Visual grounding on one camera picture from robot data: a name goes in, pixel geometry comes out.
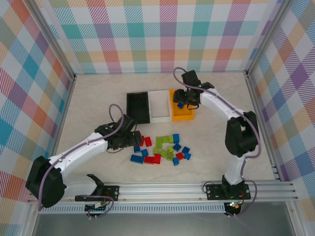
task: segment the colorful plaid backdrop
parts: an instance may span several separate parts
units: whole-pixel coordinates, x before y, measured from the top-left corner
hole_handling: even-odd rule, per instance
[[[253,36],[263,30],[260,21],[269,16],[265,9],[275,2],[37,0],[72,66],[82,73],[166,72],[175,66],[242,71]]]
[[[22,0],[0,0],[0,235],[25,220],[32,161],[48,157],[70,79]]]
[[[315,0],[296,0],[253,83],[285,180],[315,235]]]

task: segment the gray floor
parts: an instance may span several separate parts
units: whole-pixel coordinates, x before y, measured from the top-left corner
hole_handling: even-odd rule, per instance
[[[285,203],[255,203],[244,215],[222,213],[39,215],[33,236],[293,236]]]

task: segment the orange tray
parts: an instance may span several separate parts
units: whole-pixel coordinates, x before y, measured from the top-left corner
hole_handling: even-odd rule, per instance
[[[174,92],[174,89],[169,91],[169,99],[172,109],[172,121],[192,120],[194,118],[194,110],[188,110],[187,106],[179,108],[177,106],[178,103],[173,102]]]

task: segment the blue block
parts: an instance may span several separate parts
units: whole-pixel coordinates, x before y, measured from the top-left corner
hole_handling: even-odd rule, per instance
[[[190,148],[188,147],[184,147],[183,150],[182,150],[182,153],[188,153],[190,150]]]
[[[174,166],[178,166],[179,160],[178,160],[177,157],[174,157],[174,158],[173,158],[173,163],[174,163]]]
[[[134,150],[134,153],[141,152],[140,146],[134,146],[134,147],[133,147],[133,150]]]
[[[135,163],[139,163],[139,164],[143,164],[144,157],[143,156],[131,155],[130,161],[135,162]]]
[[[146,150],[146,149],[142,150],[141,154],[142,154],[142,156],[148,156],[149,155],[148,150]]]
[[[186,160],[189,160],[190,157],[191,157],[191,154],[190,154],[190,153],[186,152],[186,153],[184,154],[184,158],[185,158]]]
[[[179,144],[175,144],[174,147],[173,147],[173,149],[175,151],[179,151],[181,148],[182,148],[182,146],[180,146]]]
[[[177,106],[178,106],[179,108],[183,108],[183,107],[184,107],[184,103],[179,102],[179,103],[177,104]]]
[[[175,144],[179,144],[179,134],[173,134],[173,140]]]

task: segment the cable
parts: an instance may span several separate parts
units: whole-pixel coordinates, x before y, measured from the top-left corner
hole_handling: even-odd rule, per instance
[[[199,108],[199,104],[197,105],[197,107],[195,107],[195,108],[191,108],[191,109],[189,109],[189,108],[188,108],[188,106],[189,106],[189,104],[187,104],[187,110],[196,110],[196,109],[198,109],[198,108]]]
[[[261,154],[261,141],[260,141],[260,137],[259,137],[259,134],[255,128],[255,126],[253,125],[253,123],[246,117],[244,116],[244,114],[240,113],[239,111],[237,111],[233,106],[231,106],[224,98],[222,98],[221,96],[215,94],[214,92],[211,92],[209,90],[206,90],[204,88],[200,88],[200,87],[194,87],[194,86],[190,86],[190,85],[186,85],[185,83],[183,83],[182,81],[180,81],[177,77],[176,77],[176,70],[177,69],[180,69],[182,71],[184,71],[186,73],[186,70],[181,68],[181,67],[176,67],[174,70],[173,70],[173,76],[175,78],[175,80],[180,83],[181,85],[187,87],[187,88],[190,88],[190,89],[196,89],[196,90],[200,90],[200,91],[203,91],[203,92],[207,92],[209,94],[211,94],[212,96],[215,96],[216,98],[218,98],[222,103],[224,103],[228,108],[230,108],[233,112],[235,112],[236,114],[238,114],[240,117],[242,117],[249,125],[250,127],[252,128],[254,134],[255,134],[255,137],[257,139],[257,142],[258,142],[258,152],[253,155],[253,156],[245,156],[245,159],[244,159],[244,163],[242,165],[242,168],[241,168],[241,178],[244,180],[244,181],[247,181],[247,182],[252,182],[253,185],[255,186],[255,194],[254,194],[254,198],[252,200],[252,202],[250,203],[250,205],[241,213],[239,213],[238,215],[246,212],[250,207],[252,207],[253,203],[255,202],[255,199],[257,197],[257,185],[256,183],[253,181],[253,180],[249,180],[249,179],[245,179],[243,177],[243,171],[244,171],[244,167],[245,167],[245,164],[246,164],[246,159],[247,158],[256,158],[258,157],[260,154]]]
[[[215,184],[215,183],[213,183],[213,182],[211,182],[211,181],[205,182],[205,183],[203,184],[202,188],[201,188],[202,191],[204,191],[204,193],[207,193],[207,192],[205,191],[205,185],[206,185],[207,183]]]
[[[118,132],[118,130],[120,130],[120,128],[122,127],[123,125],[123,122],[124,122],[124,113],[122,111],[122,109],[120,108],[120,106],[118,106],[117,104],[111,104],[108,108],[108,111],[109,111],[109,116],[110,118],[113,120],[113,117],[112,117],[112,114],[111,114],[111,108],[115,106],[119,109],[121,115],[122,115],[122,118],[121,118],[121,122],[120,124],[118,125],[118,127],[111,133],[105,135],[105,136],[102,136],[100,138],[97,138],[97,139],[93,139],[93,140],[90,140],[88,141],[87,143],[84,142],[84,143],[81,143],[79,144],[78,146],[75,146],[74,148],[70,149],[69,151],[67,151],[64,155],[62,155],[58,160],[56,160],[49,168],[48,170],[45,172],[44,176],[43,176],[43,179],[41,180],[41,183],[40,183],[40,187],[39,187],[39,193],[38,193],[38,211],[41,211],[43,209],[43,205],[41,204],[41,201],[42,201],[42,197],[43,197],[43,188],[44,188],[44,183],[45,183],[45,180],[49,174],[49,172],[54,168],[54,166],[57,165],[57,163],[59,163],[59,160],[61,159],[65,159],[69,154],[71,154],[72,152],[76,151],[77,149],[85,146],[85,145],[89,145],[91,143],[94,143],[94,142],[97,142],[99,140],[102,140],[102,139],[106,139],[114,134],[116,134]]]
[[[91,212],[91,210],[89,210],[88,211],[88,217],[89,217],[89,219],[91,220],[91,219],[98,219],[98,218],[101,218],[101,217],[103,217],[104,215],[106,215],[107,214],[107,212],[109,212],[112,208],[113,208],[113,206],[114,206],[114,199],[112,198],[112,197],[108,197],[108,196],[90,196],[90,195],[80,195],[80,197],[83,197],[83,198],[105,198],[105,199],[109,199],[110,201],[111,201],[111,205],[110,205],[110,207],[104,212],[104,213],[102,213],[101,215],[99,215],[99,216],[91,216],[90,215],[90,212]]]
[[[122,151],[124,148],[121,148],[121,149],[119,149],[118,151],[114,151],[114,152],[110,152],[110,151],[108,151],[108,150],[106,150],[108,153],[110,153],[110,154],[114,154],[114,153],[117,153],[117,152],[120,152],[120,151]]]

